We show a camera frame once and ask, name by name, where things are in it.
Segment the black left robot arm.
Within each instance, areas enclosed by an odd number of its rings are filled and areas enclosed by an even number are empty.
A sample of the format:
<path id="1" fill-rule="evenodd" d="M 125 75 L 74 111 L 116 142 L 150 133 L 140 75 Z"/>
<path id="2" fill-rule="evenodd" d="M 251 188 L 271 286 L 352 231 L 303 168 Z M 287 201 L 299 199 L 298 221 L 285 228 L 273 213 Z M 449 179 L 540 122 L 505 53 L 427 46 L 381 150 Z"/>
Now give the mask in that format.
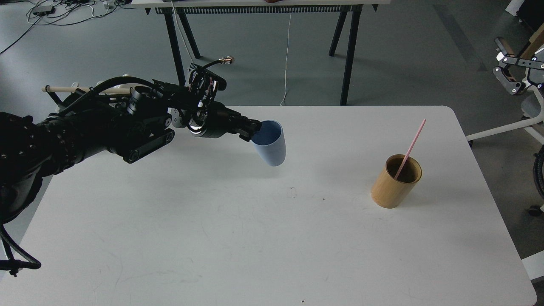
<path id="1" fill-rule="evenodd" d="M 59 110 L 37 124 L 32 116 L 2 112 L 0 215 L 6 259 L 1 269 L 16 277 L 22 269 L 41 267 L 10 237 L 5 225 L 35 200 L 44 177 L 102 151 L 132 164 L 168 145 L 175 136 L 173 127 L 187 128 L 196 137 L 230 133 L 251 141 L 262 123 L 215 100 L 226 81 L 208 68 L 231 62 L 233 58 L 224 57 L 204 66 L 191 64 L 188 85 L 119 76 L 89 89 L 72 89 L 66 99 L 49 89 Z"/>

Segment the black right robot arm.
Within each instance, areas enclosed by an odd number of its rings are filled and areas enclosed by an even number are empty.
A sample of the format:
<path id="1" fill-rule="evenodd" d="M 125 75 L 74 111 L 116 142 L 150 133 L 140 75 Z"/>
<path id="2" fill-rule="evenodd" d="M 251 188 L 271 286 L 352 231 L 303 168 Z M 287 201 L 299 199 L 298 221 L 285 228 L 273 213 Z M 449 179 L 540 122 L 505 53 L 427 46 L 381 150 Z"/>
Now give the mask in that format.
<path id="1" fill-rule="evenodd" d="M 502 37 L 496 37 L 494 42 L 498 50 L 496 58 L 498 65 L 492 69 L 492 73 L 503 88 L 510 95 L 521 95 L 531 86 L 542 91 L 544 86 L 544 63 L 536 55 L 531 59 L 515 56 L 512 48 Z M 511 67 L 524 68 L 525 79 L 517 81 L 510 73 Z"/>

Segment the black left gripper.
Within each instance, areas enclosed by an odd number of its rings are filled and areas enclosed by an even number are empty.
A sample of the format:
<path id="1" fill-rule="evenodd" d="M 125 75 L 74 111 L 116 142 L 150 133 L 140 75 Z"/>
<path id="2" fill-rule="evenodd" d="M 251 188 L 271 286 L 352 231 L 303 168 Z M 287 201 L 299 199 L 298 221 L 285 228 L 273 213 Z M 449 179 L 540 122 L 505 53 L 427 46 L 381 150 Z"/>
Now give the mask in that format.
<path id="1" fill-rule="evenodd" d="M 187 128 L 196 137 L 219 138 L 226 133 L 237 133 L 249 142 L 262 127 L 262 122 L 241 116 L 220 102 L 212 102 L 190 113 Z"/>

